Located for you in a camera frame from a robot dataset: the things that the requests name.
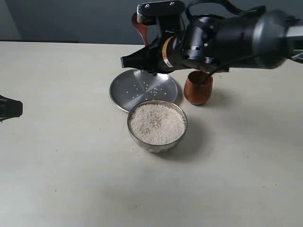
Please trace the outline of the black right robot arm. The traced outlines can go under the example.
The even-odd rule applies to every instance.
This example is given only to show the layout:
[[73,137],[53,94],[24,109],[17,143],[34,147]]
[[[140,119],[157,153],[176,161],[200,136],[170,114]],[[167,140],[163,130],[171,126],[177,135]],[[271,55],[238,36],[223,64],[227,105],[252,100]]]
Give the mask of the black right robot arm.
[[160,34],[151,43],[121,58],[124,68],[151,73],[196,69],[210,73],[230,68],[275,69],[285,60],[303,61],[303,22],[281,10],[264,5],[248,10],[219,0],[232,17],[193,15],[180,0],[142,3],[132,23],[143,40],[147,28],[157,26]]

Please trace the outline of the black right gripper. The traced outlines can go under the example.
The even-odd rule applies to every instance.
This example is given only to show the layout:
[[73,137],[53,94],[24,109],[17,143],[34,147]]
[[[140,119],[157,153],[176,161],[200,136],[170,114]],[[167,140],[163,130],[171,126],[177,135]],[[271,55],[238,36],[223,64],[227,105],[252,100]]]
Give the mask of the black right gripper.
[[199,15],[191,18],[182,30],[181,16],[185,4],[166,0],[137,5],[137,22],[158,26],[161,33],[150,45],[120,58],[122,68],[134,68],[151,73],[171,73],[196,69],[210,72],[221,63],[214,56],[214,36],[224,17]]

